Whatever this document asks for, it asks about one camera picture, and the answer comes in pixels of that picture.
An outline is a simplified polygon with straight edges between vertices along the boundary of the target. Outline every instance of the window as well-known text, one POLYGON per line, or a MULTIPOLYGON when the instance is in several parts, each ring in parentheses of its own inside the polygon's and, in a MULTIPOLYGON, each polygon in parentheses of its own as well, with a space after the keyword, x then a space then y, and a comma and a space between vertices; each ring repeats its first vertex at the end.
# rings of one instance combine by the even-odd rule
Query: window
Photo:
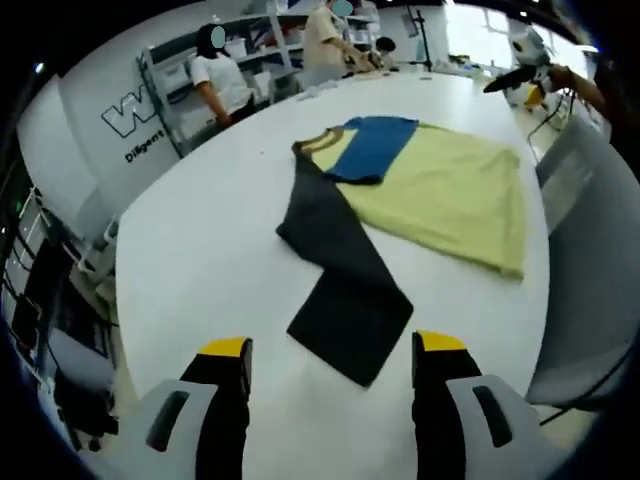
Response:
POLYGON ((472 62, 511 68, 513 57, 502 12, 466 5, 448 5, 447 39, 451 55, 468 55, 472 62))
POLYGON ((533 25, 533 28, 542 37, 544 44, 551 49, 549 55, 552 62, 566 65, 578 75, 587 78, 587 59, 578 47, 546 28, 538 25, 533 25))

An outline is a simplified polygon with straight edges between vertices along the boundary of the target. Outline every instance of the yellow shirt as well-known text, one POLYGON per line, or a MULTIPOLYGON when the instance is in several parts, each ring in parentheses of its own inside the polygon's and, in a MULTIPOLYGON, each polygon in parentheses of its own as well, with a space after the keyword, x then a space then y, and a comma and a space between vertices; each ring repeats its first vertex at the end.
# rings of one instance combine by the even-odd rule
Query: yellow shirt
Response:
MULTIPOLYGON (((322 171, 357 132, 334 128, 296 144, 322 171)), ((522 278, 525 214, 519 158, 504 145, 420 124, 380 185, 337 184, 365 223, 522 278)))
POLYGON ((313 69, 318 65, 330 64, 344 68, 342 50, 322 43, 330 38, 342 38, 333 24, 333 14, 329 7, 321 5, 309 14, 304 27, 303 68, 313 69))

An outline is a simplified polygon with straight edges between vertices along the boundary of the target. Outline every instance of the wall sign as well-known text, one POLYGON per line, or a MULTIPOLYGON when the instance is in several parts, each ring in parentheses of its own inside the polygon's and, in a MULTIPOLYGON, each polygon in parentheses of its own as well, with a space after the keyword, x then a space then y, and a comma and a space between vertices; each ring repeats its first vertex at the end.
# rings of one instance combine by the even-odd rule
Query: wall sign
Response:
POLYGON ((133 162, 133 159, 139 157, 140 155, 144 155, 147 153, 147 149, 156 143, 161 138, 164 138, 164 132, 162 130, 158 130, 151 138, 149 138, 146 142, 136 145, 129 153, 127 153, 124 158, 127 163, 133 162))
POLYGON ((120 105, 112 105, 101 115, 109 127, 121 138, 127 138, 138 128, 138 122, 146 123, 156 115, 149 91, 144 85, 137 92, 129 92, 120 99, 120 105))
MULTIPOLYGON (((116 132, 120 138, 128 138, 138 128, 138 122, 147 123, 156 116, 156 110, 151 102, 149 91, 144 85, 138 87, 137 92, 129 92, 120 99, 120 105, 112 105, 101 115, 102 120, 116 132)), ((125 154, 127 163, 134 158, 147 153, 149 147, 161 138, 164 138, 163 130, 158 130, 146 141, 135 145, 131 151, 125 154)))

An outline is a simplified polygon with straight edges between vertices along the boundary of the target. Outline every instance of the person's hand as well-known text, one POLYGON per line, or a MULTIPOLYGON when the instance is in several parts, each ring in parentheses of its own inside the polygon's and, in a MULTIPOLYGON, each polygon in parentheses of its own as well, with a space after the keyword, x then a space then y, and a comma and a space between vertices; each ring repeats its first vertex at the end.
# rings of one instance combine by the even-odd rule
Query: person's hand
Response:
POLYGON ((568 67, 562 65, 552 65, 549 70, 552 90, 558 91, 563 88, 575 88, 573 72, 568 67))
POLYGON ((220 125, 222 128, 229 128, 232 124, 233 120, 228 113, 225 113, 224 115, 218 115, 218 125, 220 125))
POLYGON ((364 52, 359 58, 356 58, 358 70, 361 72, 371 72, 376 67, 369 61, 369 52, 364 52))
POLYGON ((377 53, 371 52, 367 59, 376 68, 376 70, 384 70, 384 62, 382 61, 382 57, 380 57, 380 55, 378 55, 377 53))

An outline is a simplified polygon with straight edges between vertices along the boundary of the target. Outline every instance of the person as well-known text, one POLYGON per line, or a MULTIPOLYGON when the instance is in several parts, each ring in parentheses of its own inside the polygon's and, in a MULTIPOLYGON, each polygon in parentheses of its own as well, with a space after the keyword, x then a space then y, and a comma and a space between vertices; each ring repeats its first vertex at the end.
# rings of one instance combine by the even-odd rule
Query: person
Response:
POLYGON ((346 71, 344 56, 347 55, 355 60, 358 70, 373 70, 368 54, 342 39, 338 30, 344 28, 344 20, 331 10, 337 1, 323 1, 309 14, 304 29, 303 68, 312 70, 329 64, 346 71))
POLYGON ((218 125, 227 128, 255 113, 255 100, 240 67, 224 47, 211 42, 215 25, 207 24, 196 36, 196 58, 191 79, 196 90, 215 114, 218 125))
POLYGON ((398 65, 391 57, 391 53, 395 51, 396 43, 389 37, 380 37, 376 40, 376 50, 380 56, 380 63, 386 70, 397 70, 398 65))

